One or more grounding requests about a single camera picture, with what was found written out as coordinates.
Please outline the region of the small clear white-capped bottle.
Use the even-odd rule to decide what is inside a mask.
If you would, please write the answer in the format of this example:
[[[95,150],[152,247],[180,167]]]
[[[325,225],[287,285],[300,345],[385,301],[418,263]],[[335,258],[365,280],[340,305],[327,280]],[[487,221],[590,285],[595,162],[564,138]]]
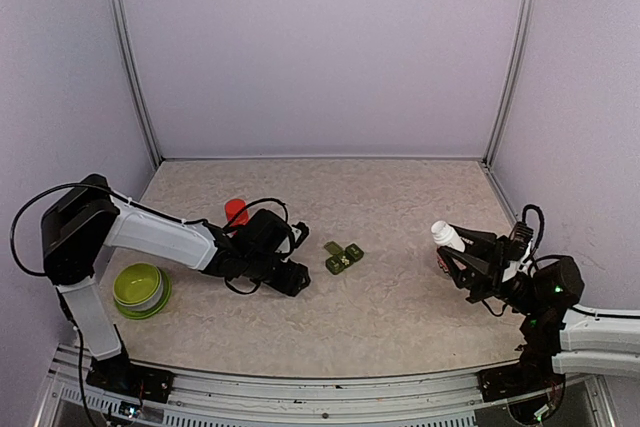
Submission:
[[[431,234],[438,247],[446,246],[459,252],[465,251],[465,242],[454,227],[446,221],[439,220],[433,223],[431,226]]]

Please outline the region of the green weekly pill organizer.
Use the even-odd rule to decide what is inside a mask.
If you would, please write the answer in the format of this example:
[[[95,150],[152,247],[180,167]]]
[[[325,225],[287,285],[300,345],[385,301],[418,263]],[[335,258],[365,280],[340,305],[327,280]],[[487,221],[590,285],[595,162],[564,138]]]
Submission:
[[[324,249],[329,253],[325,267],[332,275],[342,273],[362,260],[365,255],[364,251],[355,243],[342,247],[334,241],[329,241],[324,245]]]

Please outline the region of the red pill bottle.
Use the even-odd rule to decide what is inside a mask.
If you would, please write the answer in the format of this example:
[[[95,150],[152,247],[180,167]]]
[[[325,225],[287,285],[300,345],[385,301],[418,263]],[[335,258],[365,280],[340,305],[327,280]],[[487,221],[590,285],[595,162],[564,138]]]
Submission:
[[[231,199],[225,204],[225,215],[231,227],[245,225],[249,221],[246,202],[240,198]]]

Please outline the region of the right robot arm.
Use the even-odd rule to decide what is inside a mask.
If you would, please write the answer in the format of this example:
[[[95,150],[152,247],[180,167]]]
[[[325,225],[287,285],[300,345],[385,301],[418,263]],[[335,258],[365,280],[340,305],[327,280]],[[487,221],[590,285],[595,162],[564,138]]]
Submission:
[[[585,288],[570,256],[542,267],[534,232],[518,222],[507,236],[437,221],[431,227],[440,267],[467,302],[496,299],[521,314],[525,344],[511,380],[523,391],[550,374],[639,374],[639,313],[581,305]]]

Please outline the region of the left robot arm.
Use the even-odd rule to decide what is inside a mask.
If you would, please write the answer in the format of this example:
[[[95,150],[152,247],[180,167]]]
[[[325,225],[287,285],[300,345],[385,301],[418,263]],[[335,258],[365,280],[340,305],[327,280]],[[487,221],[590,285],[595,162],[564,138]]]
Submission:
[[[225,282],[244,277],[289,297],[311,283],[306,266],[291,255],[308,227],[259,209],[246,224],[216,226],[159,213],[113,191],[104,176],[64,184],[62,196],[41,218],[43,270],[55,286],[102,377],[121,392],[140,381],[103,306],[94,262],[105,247],[167,259]]]

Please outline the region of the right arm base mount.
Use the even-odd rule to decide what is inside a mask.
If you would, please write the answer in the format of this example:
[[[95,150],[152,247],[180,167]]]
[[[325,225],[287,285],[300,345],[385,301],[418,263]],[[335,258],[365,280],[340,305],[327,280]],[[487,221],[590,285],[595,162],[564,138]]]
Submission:
[[[493,402],[562,385],[566,376],[552,370],[550,363],[511,363],[482,369],[477,373],[484,402]]]

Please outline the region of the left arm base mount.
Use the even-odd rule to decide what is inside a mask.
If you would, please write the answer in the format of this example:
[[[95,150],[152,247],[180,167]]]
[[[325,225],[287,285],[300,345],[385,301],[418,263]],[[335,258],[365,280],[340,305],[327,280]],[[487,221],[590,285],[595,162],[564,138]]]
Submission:
[[[105,366],[93,363],[86,382],[91,387],[136,398],[142,402],[167,404],[172,392],[173,372],[129,363],[126,366]]]

